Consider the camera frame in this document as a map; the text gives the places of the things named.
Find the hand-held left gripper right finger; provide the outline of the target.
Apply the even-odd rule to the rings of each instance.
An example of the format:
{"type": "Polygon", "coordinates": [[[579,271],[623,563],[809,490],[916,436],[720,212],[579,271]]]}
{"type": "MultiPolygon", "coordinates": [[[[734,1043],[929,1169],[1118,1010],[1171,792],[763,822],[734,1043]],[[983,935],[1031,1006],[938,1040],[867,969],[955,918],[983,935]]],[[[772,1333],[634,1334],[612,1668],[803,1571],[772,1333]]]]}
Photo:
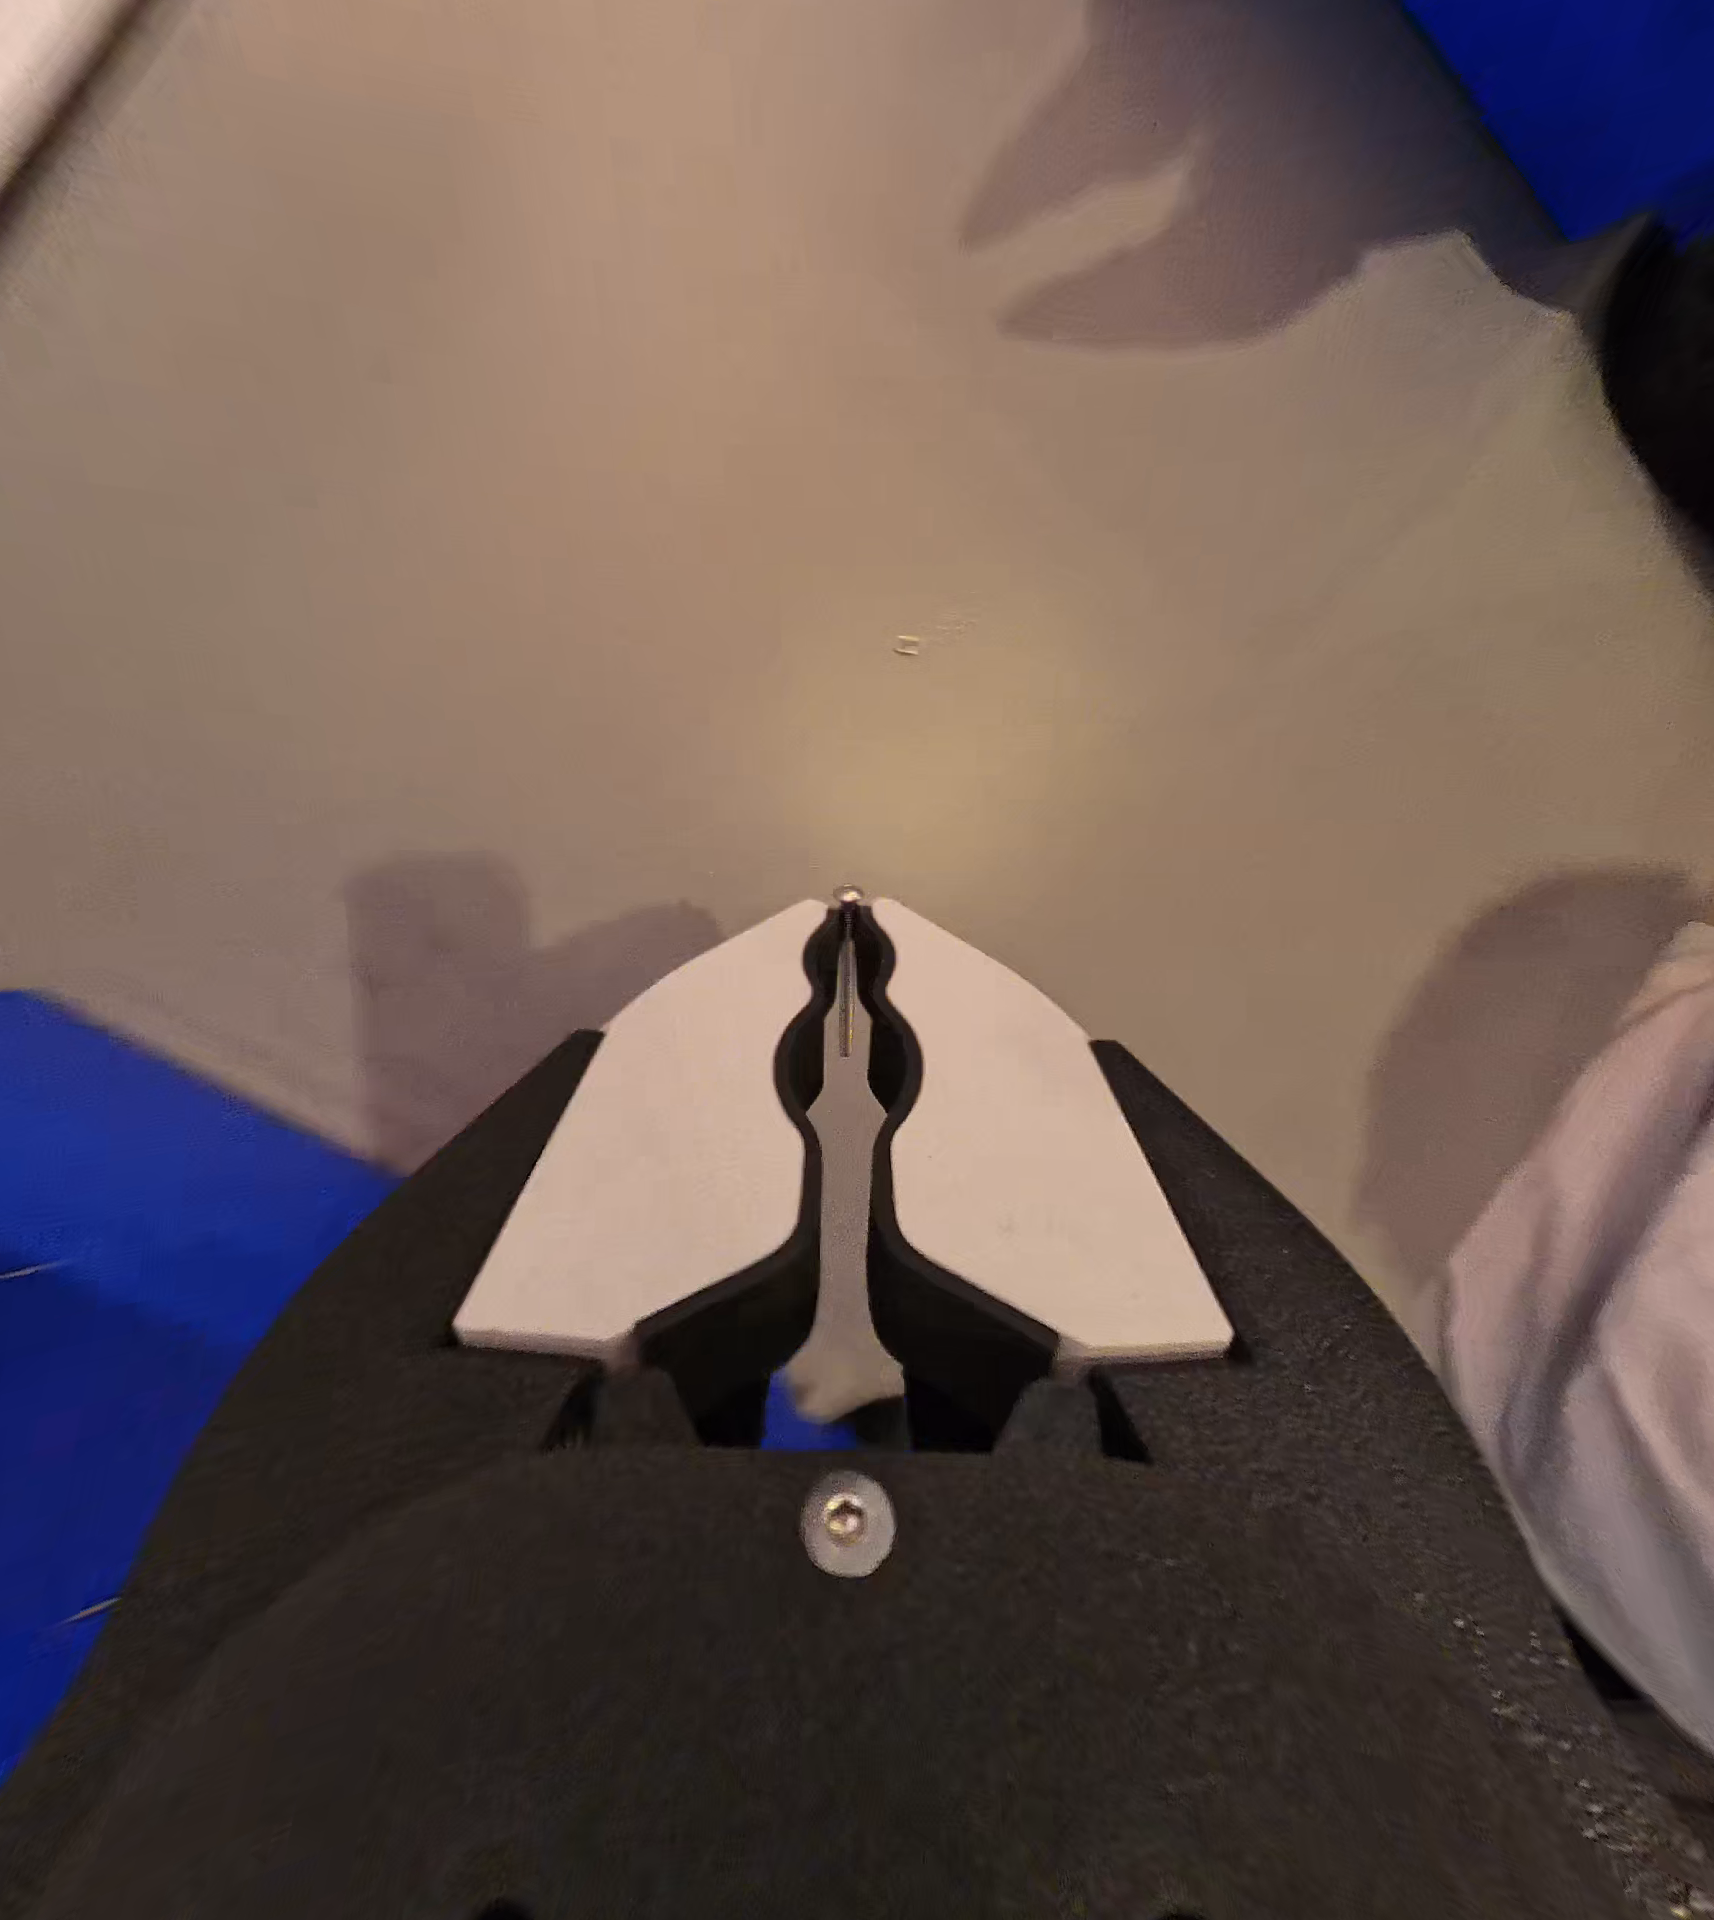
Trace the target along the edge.
{"type": "Polygon", "coordinates": [[[1031,1381],[1233,1359],[1097,1040],[901,898],[849,935],[881,1106],[867,1327],[911,1399],[1000,1439],[1031,1381]]]}

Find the blue plastic bin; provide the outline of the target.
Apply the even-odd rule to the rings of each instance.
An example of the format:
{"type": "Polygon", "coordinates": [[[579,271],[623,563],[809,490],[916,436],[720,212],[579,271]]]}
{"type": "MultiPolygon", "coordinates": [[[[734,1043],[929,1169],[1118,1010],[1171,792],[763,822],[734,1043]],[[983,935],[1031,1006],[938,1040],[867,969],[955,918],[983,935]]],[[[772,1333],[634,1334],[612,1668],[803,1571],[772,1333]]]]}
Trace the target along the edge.
{"type": "Polygon", "coordinates": [[[901,1917],[763,1407],[447,1333],[591,1048],[385,1186],[0,999],[0,1917],[901,1917]]]}
{"type": "Polygon", "coordinates": [[[1714,236],[1714,0],[1413,0],[1564,237],[1714,236]]]}

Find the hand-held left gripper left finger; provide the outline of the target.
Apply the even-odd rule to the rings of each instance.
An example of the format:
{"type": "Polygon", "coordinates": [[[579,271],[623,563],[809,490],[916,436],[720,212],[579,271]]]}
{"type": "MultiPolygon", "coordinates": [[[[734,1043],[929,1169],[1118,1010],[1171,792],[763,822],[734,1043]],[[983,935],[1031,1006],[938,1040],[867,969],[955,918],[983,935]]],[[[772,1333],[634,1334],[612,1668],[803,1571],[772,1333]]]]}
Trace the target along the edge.
{"type": "Polygon", "coordinates": [[[849,918],[802,898],[631,999],[508,1208],[455,1344],[657,1374],[747,1430],[824,1290],[824,1030],[849,918]]]}

